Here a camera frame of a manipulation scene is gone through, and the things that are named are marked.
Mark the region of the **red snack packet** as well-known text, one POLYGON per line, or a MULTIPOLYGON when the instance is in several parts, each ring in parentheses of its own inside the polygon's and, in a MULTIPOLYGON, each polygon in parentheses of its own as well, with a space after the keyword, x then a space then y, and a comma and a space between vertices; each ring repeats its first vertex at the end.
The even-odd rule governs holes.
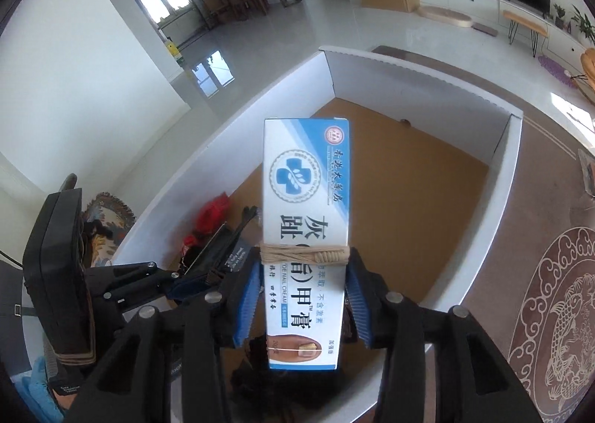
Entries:
POLYGON ((191 233, 184 238, 184 249, 205 246, 226 221, 229 207, 230 199, 227 193, 221 193, 204 204, 194 219, 191 233))

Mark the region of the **wooden bench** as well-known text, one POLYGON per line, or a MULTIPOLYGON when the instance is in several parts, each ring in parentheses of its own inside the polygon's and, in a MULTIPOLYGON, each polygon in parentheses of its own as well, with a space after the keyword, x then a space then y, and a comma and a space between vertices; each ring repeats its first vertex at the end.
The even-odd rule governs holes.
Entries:
POLYGON ((510 45, 515 41, 517 31, 521 26, 530 32, 530 48, 533 57, 535 58, 537 56, 540 41, 544 42, 549 38, 547 28, 540 23, 534 22, 510 10, 503 10, 501 15, 508 21, 507 39, 510 45))

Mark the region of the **white tv cabinet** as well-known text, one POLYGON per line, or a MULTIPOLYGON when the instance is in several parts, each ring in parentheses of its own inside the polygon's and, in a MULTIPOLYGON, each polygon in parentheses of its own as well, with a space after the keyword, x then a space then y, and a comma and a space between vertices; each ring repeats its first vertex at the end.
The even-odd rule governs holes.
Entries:
POLYGON ((504 16, 504 12, 514 13, 544 28, 548 34, 544 42, 546 50, 569 65, 579 65, 580 55, 586 49, 572 35, 557 28, 551 21, 545 20, 541 14, 535 14, 507 0, 421 0, 421 4, 450 8, 465 13, 480 23, 491 25, 492 28, 501 26, 507 29, 509 19, 504 16))

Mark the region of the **white cardboard box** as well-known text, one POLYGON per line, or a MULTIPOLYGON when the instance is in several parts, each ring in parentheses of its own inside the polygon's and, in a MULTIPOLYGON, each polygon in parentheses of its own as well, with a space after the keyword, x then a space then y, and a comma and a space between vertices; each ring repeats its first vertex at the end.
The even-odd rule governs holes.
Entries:
POLYGON ((238 114, 187 159, 136 221, 114 265, 170 265, 200 208, 221 193, 232 214, 261 212, 247 258, 261 287, 248 338, 221 351, 231 421, 260 404, 302 398, 306 422, 350 422, 375 413, 385 359, 358 338, 346 294, 334 371, 268 365, 261 264, 262 163, 268 119, 350 123, 349 255, 419 306, 462 302, 489 252, 512 185, 522 114, 476 85, 415 62, 323 48, 238 114))

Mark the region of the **floral patterned cloth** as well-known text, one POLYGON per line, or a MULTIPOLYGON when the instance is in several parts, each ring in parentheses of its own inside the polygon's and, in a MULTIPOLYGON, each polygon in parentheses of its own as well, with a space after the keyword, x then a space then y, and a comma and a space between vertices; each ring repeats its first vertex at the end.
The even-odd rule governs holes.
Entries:
POLYGON ((111 266, 136 222, 132 209, 111 193, 98 193, 83 211, 86 268, 111 266))

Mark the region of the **small potted plant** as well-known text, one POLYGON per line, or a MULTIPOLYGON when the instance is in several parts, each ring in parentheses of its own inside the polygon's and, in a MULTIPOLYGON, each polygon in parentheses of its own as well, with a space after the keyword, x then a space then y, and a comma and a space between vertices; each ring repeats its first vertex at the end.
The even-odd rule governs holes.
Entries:
POLYGON ((555 25, 558 28, 565 29, 565 17, 566 17, 566 10, 559 4, 554 4, 554 11, 555 11, 555 25))

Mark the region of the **orange rocking chair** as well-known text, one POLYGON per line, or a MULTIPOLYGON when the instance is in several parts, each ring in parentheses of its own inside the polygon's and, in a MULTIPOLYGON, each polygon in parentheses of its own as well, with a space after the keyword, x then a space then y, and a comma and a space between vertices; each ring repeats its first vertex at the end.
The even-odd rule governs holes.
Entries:
POLYGON ((595 48, 587 48, 580 56, 582 75, 570 76, 570 79, 577 83, 583 81, 595 90, 595 48))

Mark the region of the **leafy potted plant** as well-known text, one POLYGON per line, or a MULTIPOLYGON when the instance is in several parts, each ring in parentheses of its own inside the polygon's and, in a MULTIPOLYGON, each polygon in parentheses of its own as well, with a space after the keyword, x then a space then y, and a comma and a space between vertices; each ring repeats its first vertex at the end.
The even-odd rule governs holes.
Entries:
POLYGON ((582 14, 576 6, 573 6, 574 14, 571 20, 576 24, 578 29, 577 38, 586 48, 591 48, 595 42, 594 24, 590 21, 586 14, 582 14))

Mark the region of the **blue white medicine box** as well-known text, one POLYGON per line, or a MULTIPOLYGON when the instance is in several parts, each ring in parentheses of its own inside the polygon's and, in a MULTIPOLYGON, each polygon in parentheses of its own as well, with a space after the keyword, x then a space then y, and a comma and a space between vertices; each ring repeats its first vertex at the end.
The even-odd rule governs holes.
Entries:
POLYGON ((350 168, 347 119, 265 121, 260 253, 268 365, 275 371, 337 369, 350 168))

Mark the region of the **purple floor mat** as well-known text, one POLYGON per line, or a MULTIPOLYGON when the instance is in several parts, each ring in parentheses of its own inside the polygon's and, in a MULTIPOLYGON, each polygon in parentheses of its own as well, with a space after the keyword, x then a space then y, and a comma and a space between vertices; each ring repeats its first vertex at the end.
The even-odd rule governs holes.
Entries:
POLYGON ((537 57, 538 62, 540 65, 554 78, 556 78, 559 82, 568 86, 570 88, 577 88, 575 80, 573 79, 573 75, 570 71, 563 68, 560 64, 558 64, 553 59, 548 58, 545 55, 539 55, 537 57))

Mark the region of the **round beige floor cushion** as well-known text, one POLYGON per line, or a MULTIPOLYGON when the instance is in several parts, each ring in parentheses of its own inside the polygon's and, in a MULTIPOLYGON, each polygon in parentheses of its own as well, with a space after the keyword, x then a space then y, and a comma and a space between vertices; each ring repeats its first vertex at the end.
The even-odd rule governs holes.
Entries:
POLYGON ((416 13, 421 17, 459 26, 459 28, 471 28, 474 24, 473 19, 469 15, 443 7, 432 5, 420 6, 416 10, 416 13))

